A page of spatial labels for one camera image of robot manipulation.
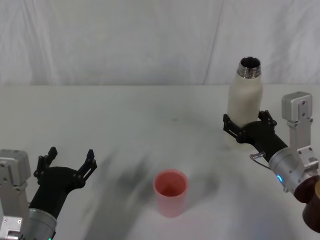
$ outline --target blue light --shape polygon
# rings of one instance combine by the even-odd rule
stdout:
[[[279,179],[280,183],[284,182],[284,180],[282,179],[282,177],[280,175],[277,175],[276,177]]]

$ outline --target pink cup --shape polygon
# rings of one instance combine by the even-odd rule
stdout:
[[[179,216],[185,206],[188,178],[176,169],[160,172],[153,181],[159,212],[168,218]]]

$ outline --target white table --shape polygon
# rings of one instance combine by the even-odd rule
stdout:
[[[266,85],[261,109],[288,143],[281,98],[295,91],[313,95],[317,149],[320,86]],[[249,159],[252,147],[222,131],[227,98],[227,86],[1,87],[0,147],[27,151],[32,172],[51,146],[52,166],[74,169],[94,149],[98,169],[69,194],[55,240],[318,240],[304,204]],[[155,210],[152,178],[165,168],[190,180],[188,209],[177,218]],[[31,177],[29,200],[37,188]]]

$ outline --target white water bottle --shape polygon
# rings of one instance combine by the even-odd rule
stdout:
[[[263,93],[259,59],[241,59],[233,83],[229,86],[227,114],[239,127],[258,119]]]

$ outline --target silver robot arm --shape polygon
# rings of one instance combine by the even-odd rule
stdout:
[[[34,176],[39,188],[29,204],[27,179],[31,176],[25,151],[0,150],[0,201],[3,218],[0,240],[52,240],[57,218],[68,194],[81,189],[97,168],[92,149],[79,170],[50,167],[58,152],[52,147],[48,155],[39,156]]]
[[[0,240],[18,240],[28,226],[27,179],[31,176],[25,151],[0,150],[0,200],[3,218]]]
[[[290,191],[300,202],[307,203],[319,179],[319,161],[311,147],[312,95],[295,92],[283,96],[282,117],[290,127],[290,148],[272,156],[270,169],[276,174],[284,191]]]
[[[282,98],[282,117],[290,127],[290,146],[288,147],[275,133],[277,122],[270,113],[259,112],[259,120],[243,127],[237,126],[225,114],[223,130],[233,136],[238,143],[251,144],[257,154],[250,158],[256,163],[272,170],[285,192],[306,206],[302,212],[304,222],[312,230],[320,233],[320,176],[319,161],[311,147],[312,95],[294,92]],[[264,158],[268,166],[257,162]]]

